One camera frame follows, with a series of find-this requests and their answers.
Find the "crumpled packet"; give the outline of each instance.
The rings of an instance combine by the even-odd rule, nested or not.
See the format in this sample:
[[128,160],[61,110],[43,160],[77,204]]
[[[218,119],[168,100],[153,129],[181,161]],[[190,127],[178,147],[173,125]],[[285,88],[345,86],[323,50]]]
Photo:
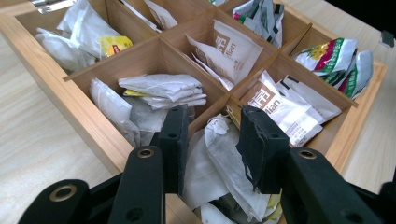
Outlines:
[[282,20],[285,6],[272,0],[250,0],[233,9],[233,18],[240,21],[277,48],[282,46]]
[[79,43],[37,28],[35,39],[68,74],[93,65],[95,58],[79,48]]
[[304,49],[297,53],[294,59],[321,77],[336,71],[346,71],[357,45],[356,39],[339,37],[322,45]]
[[102,49],[99,39],[102,36],[120,36],[105,20],[93,9],[88,0],[78,0],[64,14],[57,28],[64,31],[63,36],[79,43],[80,48],[97,59],[101,58]]

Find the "box compartment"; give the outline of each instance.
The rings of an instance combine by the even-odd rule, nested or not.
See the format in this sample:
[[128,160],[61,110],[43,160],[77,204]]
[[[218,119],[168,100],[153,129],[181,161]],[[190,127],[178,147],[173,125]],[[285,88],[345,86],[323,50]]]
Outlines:
[[192,37],[194,40],[200,43],[214,46],[214,20],[229,25],[236,31],[239,31],[251,38],[259,46],[262,46],[262,53],[259,55],[250,72],[257,69],[261,63],[265,62],[274,53],[276,53],[277,49],[272,44],[262,39],[260,36],[254,34],[246,26],[242,25],[217,8],[207,11],[205,14],[196,17],[193,21],[178,25],[172,29],[172,32],[162,33],[161,37],[169,42],[170,45],[174,46],[182,53],[190,57],[191,60],[195,61],[192,56],[195,47],[189,43],[186,35]]

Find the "screw hole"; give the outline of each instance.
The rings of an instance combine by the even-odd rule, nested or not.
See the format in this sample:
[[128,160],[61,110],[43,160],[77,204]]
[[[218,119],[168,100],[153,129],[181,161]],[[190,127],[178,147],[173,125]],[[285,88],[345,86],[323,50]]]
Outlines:
[[154,151],[149,148],[141,149],[140,151],[137,152],[137,156],[139,158],[148,158],[154,155]]
[[75,195],[76,191],[77,187],[72,184],[60,186],[49,195],[49,199],[56,203],[62,202]]
[[311,159],[311,160],[313,160],[317,157],[317,155],[315,153],[308,151],[308,150],[301,150],[299,152],[299,154],[301,157],[306,158],[306,159]]

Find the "tea bag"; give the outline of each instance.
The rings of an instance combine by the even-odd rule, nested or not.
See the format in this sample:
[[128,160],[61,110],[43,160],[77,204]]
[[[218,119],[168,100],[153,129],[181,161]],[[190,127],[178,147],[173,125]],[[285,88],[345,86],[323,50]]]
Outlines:
[[290,76],[283,79],[290,88],[298,92],[309,104],[316,109],[325,121],[334,118],[341,113],[341,109],[331,101],[320,95],[317,91]]
[[292,101],[298,102],[301,105],[309,105],[306,113],[315,119],[319,124],[322,124],[325,119],[319,114],[319,112],[312,107],[298,92],[294,89],[291,89],[283,80],[280,80],[276,83],[277,89],[286,97],[291,99]]
[[234,87],[234,84],[226,77],[219,76],[209,66],[207,66],[205,63],[201,62],[201,60],[195,57],[194,54],[192,54],[192,56],[194,57],[195,61],[198,62],[198,64],[200,64],[206,70],[206,72],[209,73],[215,80],[217,80],[227,91],[230,91]]
[[187,104],[188,107],[206,104],[206,94],[196,93],[191,96],[180,98],[176,101],[157,96],[142,96],[140,99],[151,106],[152,109],[170,109],[177,105]]
[[368,85],[374,73],[374,58],[370,50],[359,52],[351,72],[342,83],[339,91],[355,99]]
[[95,63],[95,58],[79,49],[78,43],[60,35],[37,28],[35,39],[68,74]]
[[311,105],[280,94],[275,82],[265,70],[241,101],[267,113],[294,146],[302,146],[322,130],[318,121],[308,114]]
[[322,45],[304,49],[294,58],[308,70],[321,77],[331,72],[347,70],[352,62],[358,41],[336,38]]
[[161,96],[175,102],[181,98],[202,93],[200,81],[186,74],[153,74],[119,79],[125,89]]
[[193,210],[228,192],[219,172],[207,155],[204,130],[201,130],[189,141],[182,199]]
[[154,19],[161,25],[164,30],[168,30],[177,25],[177,21],[173,16],[163,7],[153,3],[152,1],[145,0]]
[[236,149],[239,131],[222,115],[214,117],[205,127],[205,143],[210,160],[219,171],[227,189],[248,216],[264,218],[269,195],[256,192],[245,175],[242,157]]
[[133,147],[140,147],[139,129],[129,120],[131,105],[97,77],[91,81],[90,93],[99,110],[114,124],[125,139]]

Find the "paper sachet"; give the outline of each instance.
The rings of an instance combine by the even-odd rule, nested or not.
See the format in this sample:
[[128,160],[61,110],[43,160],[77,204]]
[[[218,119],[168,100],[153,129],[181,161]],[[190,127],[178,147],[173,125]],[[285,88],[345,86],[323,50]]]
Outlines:
[[133,147],[139,147],[139,129],[129,120],[131,105],[97,77],[91,81],[90,93],[99,110],[115,125],[125,139]]
[[129,5],[125,0],[120,0],[126,7],[128,7],[137,17],[139,17],[145,24],[147,24],[154,31],[161,33],[162,31],[157,28],[157,25],[151,22],[149,19],[144,17],[139,11],[134,9],[131,5]]
[[241,101],[268,114],[294,146],[304,145],[313,137],[313,133],[321,131],[318,121],[308,114],[311,105],[280,94],[265,70]]
[[50,31],[37,28],[35,39],[67,74],[93,65],[95,58],[79,48],[79,43]]
[[233,9],[233,18],[240,21],[277,48],[282,46],[282,20],[285,7],[272,0],[250,0]]
[[120,36],[92,8],[88,0],[78,0],[64,14],[57,28],[69,35],[70,40],[80,44],[80,48],[97,59],[101,58],[102,49],[99,39],[102,36]]
[[177,21],[165,8],[153,3],[152,1],[145,0],[149,10],[154,19],[161,25],[164,30],[168,30],[177,25]]
[[169,109],[176,105],[189,107],[206,104],[200,81],[186,74],[153,74],[120,78],[119,85],[127,91],[145,93],[140,96],[153,109]]
[[187,38],[196,47],[194,57],[211,69],[210,74],[216,73],[216,79],[222,78],[222,84],[239,83],[248,75],[262,52],[262,47],[251,38],[216,20],[213,46],[199,43],[188,35]]
[[321,77],[332,72],[346,71],[352,62],[357,44],[356,39],[340,37],[322,45],[304,49],[297,53],[294,59]]
[[370,50],[359,52],[347,78],[340,85],[339,91],[355,99],[369,84],[374,73],[374,57]]
[[286,76],[283,82],[290,88],[299,93],[318,113],[324,118],[325,121],[339,115],[341,109],[333,104],[331,101],[320,95],[317,91],[305,85],[290,76]]

